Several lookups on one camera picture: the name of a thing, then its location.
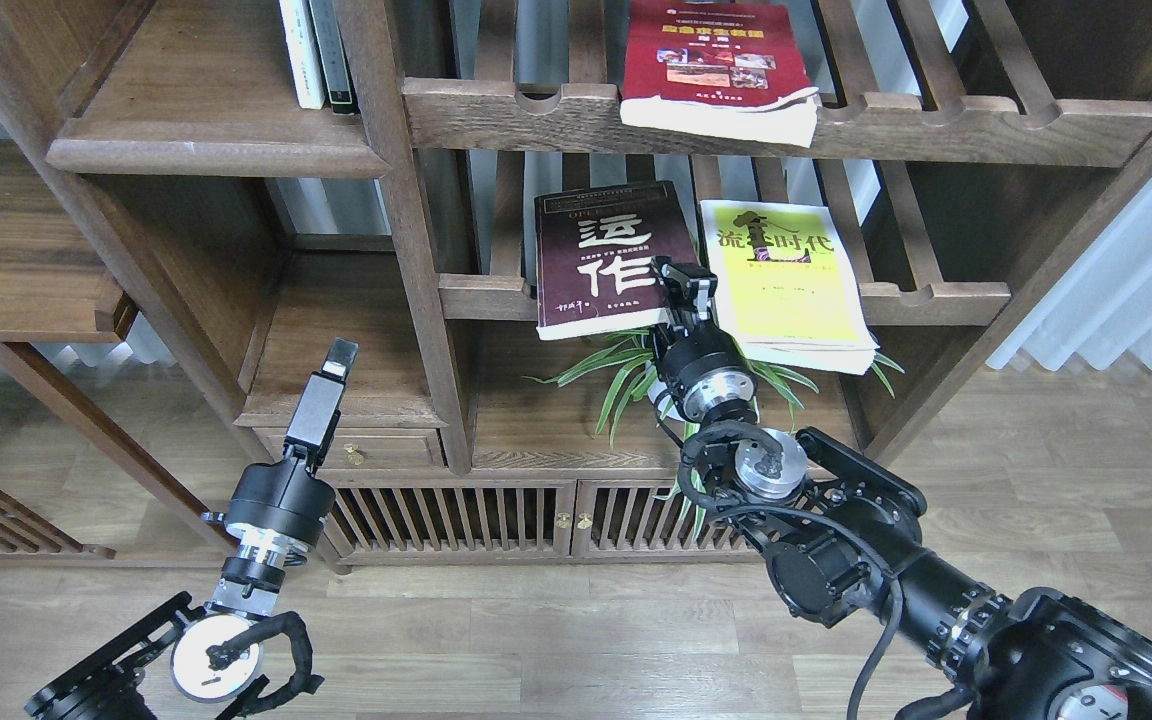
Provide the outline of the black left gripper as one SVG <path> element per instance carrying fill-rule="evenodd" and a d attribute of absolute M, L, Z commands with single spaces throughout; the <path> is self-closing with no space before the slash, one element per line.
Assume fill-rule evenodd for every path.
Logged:
<path fill-rule="evenodd" d="M 338 429 L 340 400 L 357 353 L 356 342 L 334 338 L 321 369 L 308 378 L 285 432 L 283 460 L 248 465 L 238 479 L 223 518 L 232 536 L 252 526 L 274 530 L 310 550 L 319 541 L 334 491 L 314 471 Z"/>

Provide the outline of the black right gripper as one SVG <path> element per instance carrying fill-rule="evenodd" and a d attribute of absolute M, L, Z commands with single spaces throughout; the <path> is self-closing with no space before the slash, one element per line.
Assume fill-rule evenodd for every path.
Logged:
<path fill-rule="evenodd" d="M 653 258 L 666 323 L 652 328 L 657 376 L 684 420 L 758 420 L 756 374 L 738 346 L 712 320 L 717 274 L 695 263 Z"/>

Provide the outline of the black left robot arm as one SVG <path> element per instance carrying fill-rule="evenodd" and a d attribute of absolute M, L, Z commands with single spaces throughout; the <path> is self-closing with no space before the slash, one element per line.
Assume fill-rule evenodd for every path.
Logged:
<path fill-rule="evenodd" d="M 220 703 L 221 717 L 251 717 L 314 694 L 314 651 L 297 612 L 275 612 L 285 568 L 302 564 L 334 502 L 317 478 L 338 429 L 340 401 L 358 346 L 335 340 L 308 379 L 283 455 L 244 469 L 227 511 L 207 511 L 238 539 L 209 602 L 180 592 L 65 670 L 26 702 L 35 719 L 147 719 L 141 694 L 147 664 L 169 655 L 172 679 L 192 702 Z"/>

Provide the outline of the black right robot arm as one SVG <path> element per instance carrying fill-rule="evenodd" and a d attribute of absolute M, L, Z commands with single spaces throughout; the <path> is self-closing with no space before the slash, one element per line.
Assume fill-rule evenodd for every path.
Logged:
<path fill-rule="evenodd" d="M 765 562 L 795 617 L 835 626 L 872 611 L 882 635 L 855 680 L 847 717 L 896 635 L 950 688 L 901 719 L 967 708 L 972 719 L 1152 719 L 1152 641 L 1051 588 L 1010 600 L 922 541 L 919 488 L 818 429 L 760 427 L 753 372 L 710 314 L 717 276 L 657 256 L 668 314 L 654 364 L 682 419 L 677 486 Z"/>

